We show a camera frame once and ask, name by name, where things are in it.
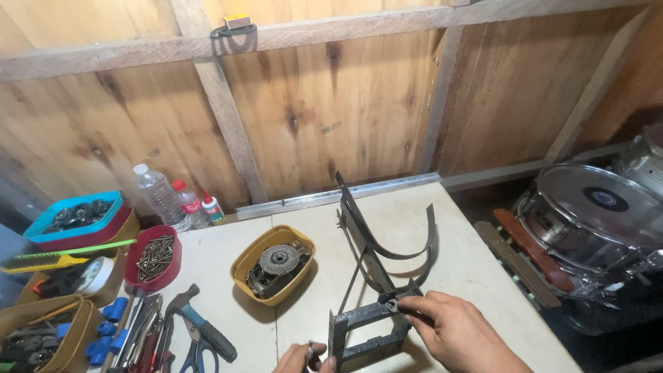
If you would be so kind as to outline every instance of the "metal bracket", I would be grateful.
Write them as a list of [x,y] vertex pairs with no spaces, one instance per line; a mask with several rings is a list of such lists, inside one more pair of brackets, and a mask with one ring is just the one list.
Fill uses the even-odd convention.
[[[345,292],[345,297],[343,298],[343,303],[341,304],[338,315],[334,316],[333,312],[330,310],[328,346],[330,355],[336,357],[336,366],[339,370],[345,361],[366,355],[378,348],[394,345],[400,347],[405,341],[411,325],[405,321],[404,315],[398,312],[397,307],[395,307],[395,300],[409,295],[423,295],[419,289],[419,285],[424,282],[430,270],[430,247],[435,238],[435,214],[433,211],[433,205],[429,205],[426,209],[428,216],[428,240],[426,241],[423,250],[409,255],[390,252],[378,244],[375,237],[373,237],[366,221],[361,215],[361,211],[359,211],[359,207],[355,203],[352,194],[345,185],[339,172],[336,173],[336,180],[341,187],[342,194],[342,212],[337,211],[339,218],[338,225],[343,229],[352,254],[357,261],[355,272],[352,275],[350,285]],[[361,255],[355,250],[350,235],[352,235],[355,242],[357,242],[357,248],[363,248]],[[380,254],[381,256],[392,260],[406,260],[415,258],[423,253],[426,253],[426,267],[424,271],[416,280],[410,279],[408,285],[404,287],[396,287],[394,285],[377,255]],[[362,265],[364,259],[366,259],[369,271],[375,279],[369,277],[367,271],[364,269]],[[347,298],[352,290],[352,285],[354,284],[359,271],[361,271],[367,284],[375,291],[378,291],[380,295],[378,296],[376,303],[344,313],[343,309],[345,308]],[[391,334],[371,338],[356,346],[345,346],[345,338],[349,331],[386,319],[387,317],[393,317],[394,320],[394,327],[392,328]]]

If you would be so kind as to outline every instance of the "masking tape roll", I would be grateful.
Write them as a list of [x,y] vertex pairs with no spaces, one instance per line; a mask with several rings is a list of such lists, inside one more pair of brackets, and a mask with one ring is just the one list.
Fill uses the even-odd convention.
[[111,277],[114,265],[115,262],[112,259],[104,256],[95,259],[81,275],[84,280],[75,293],[88,296],[99,291],[103,284],[108,281],[108,278]]

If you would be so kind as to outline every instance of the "red plastic container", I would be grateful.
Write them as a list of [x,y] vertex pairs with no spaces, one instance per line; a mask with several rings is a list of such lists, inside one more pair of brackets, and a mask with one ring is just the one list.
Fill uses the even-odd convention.
[[[138,282],[138,267],[136,263],[141,260],[141,255],[145,251],[145,246],[150,243],[150,240],[159,238],[163,235],[175,236],[175,244],[173,245],[172,261],[168,268],[166,268],[160,275],[148,282]],[[169,226],[155,226],[136,237],[136,243],[129,246],[127,253],[127,265],[125,266],[125,281],[132,286],[138,287],[145,291],[157,291],[168,286],[172,280],[180,273],[182,266],[182,243],[177,238],[175,229]]]
[[122,226],[131,215],[131,207],[127,201],[123,201],[115,216],[108,222],[108,225],[103,227],[97,232],[82,234],[69,238],[62,238],[61,240],[53,240],[37,243],[42,251],[45,252],[58,252],[60,250],[86,248],[88,246],[99,245],[111,240],[122,229]]

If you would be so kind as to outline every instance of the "drum head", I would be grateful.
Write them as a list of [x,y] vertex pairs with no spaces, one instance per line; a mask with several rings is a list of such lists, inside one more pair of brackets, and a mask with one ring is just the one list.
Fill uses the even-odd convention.
[[574,224],[629,246],[663,246],[663,202],[638,184],[578,164],[550,167],[537,183],[550,206]]

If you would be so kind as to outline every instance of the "white table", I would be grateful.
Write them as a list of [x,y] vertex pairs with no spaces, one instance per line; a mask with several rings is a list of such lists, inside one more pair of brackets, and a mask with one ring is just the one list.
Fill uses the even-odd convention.
[[[423,292],[434,289],[474,303],[506,343],[537,373],[581,372],[539,314],[524,298],[488,247],[444,188],[438,184],[417,186],[357,200],[371,231],[388,250],[409,254],[423,247],[427,236],[426,207],[433,203],[437,258]],[[309,339],[327,342],[330,310],[338,311],[351,279],[355,260],[343,231],[336,228],[336,209],[328,204],[276,214],[271,217],[186,232],[182,271],[161,293],[165,305],[191,283],[200,294],[191,305],[237,347],[233,364],[221,360],[220,372],[269,373],[292,343]],[[265,307],[236,288],[229,277],[235,258],[272,226],[287,224],[307,235],[317,252],[311,270],[298,289],[276,308]],[[424,263],[383,259],[395,285],[405,285]],[[377,300],[377,293],[357,277],[345,310]],[[173,371],[179,372],[190,343],[182,321],[175,322],[171,351],[178,356]],[[391,331],[390,319],[350,332],[347,345],[365,342]],[[206,357],[206,368],[211,361]],[[433,360],[412,330],[402,351],[381,360],[366,356],[343,365],[343,371],[445,372]]]

